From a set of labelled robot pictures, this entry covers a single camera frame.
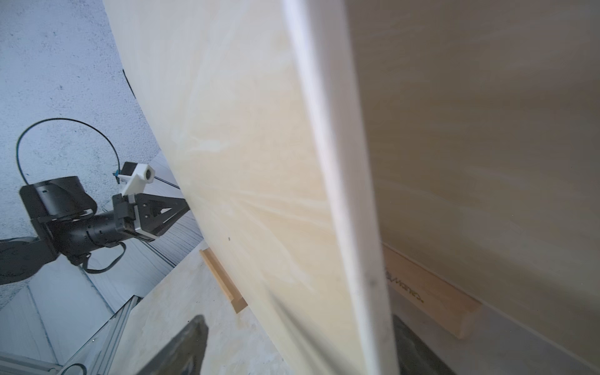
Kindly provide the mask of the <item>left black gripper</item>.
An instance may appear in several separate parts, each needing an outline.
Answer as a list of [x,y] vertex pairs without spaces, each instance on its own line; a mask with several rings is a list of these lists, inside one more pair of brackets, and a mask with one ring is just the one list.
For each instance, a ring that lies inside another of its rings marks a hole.
[[184,198],[137,194],[112,197],[117,232],[125,239],[153,242],[175,225],[190,207]]

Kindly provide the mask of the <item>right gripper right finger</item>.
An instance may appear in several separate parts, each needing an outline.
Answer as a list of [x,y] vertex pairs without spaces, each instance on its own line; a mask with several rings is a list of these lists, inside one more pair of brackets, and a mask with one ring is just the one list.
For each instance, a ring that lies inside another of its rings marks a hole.
[[456,374],[397,315],[392,322],[401,374]]

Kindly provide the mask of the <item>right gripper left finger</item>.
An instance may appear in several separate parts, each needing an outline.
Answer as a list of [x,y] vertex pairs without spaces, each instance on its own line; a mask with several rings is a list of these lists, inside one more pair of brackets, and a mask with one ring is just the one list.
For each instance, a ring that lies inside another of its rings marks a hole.
[[206,354],[209,328],[205,317],[197,315],[137,374],[199,375]]

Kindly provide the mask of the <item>light wooden canvas board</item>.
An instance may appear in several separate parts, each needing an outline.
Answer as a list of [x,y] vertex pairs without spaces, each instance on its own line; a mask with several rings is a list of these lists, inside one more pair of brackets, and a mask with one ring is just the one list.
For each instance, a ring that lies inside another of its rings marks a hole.
[[209,247],[296,373],[397,374],[342,1],[107,1]]
[[598,367],[598,2],[346,7],[383,241]]

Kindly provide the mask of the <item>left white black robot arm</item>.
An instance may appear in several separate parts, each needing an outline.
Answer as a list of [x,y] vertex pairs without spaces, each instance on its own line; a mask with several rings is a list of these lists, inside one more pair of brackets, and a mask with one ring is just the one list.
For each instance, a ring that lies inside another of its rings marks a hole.
[[114,195],[113,209],[99,212],[75,176],[25,185],[20,197],[36,235],[1,242],[2,284],[24,281],[60,256],[86,273],[100,274],[88,265],[93,251],[126,248],[131,238],[153,242],[190,209],[182,198],[138,193]]

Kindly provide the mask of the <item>aluminium front rail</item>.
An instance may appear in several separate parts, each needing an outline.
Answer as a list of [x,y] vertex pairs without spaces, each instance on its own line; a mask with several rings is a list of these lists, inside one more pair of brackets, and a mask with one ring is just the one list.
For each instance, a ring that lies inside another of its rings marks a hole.
[[66,364],[1,353],[1,374],[108,374],[129,315],[142,298],[131,297]]

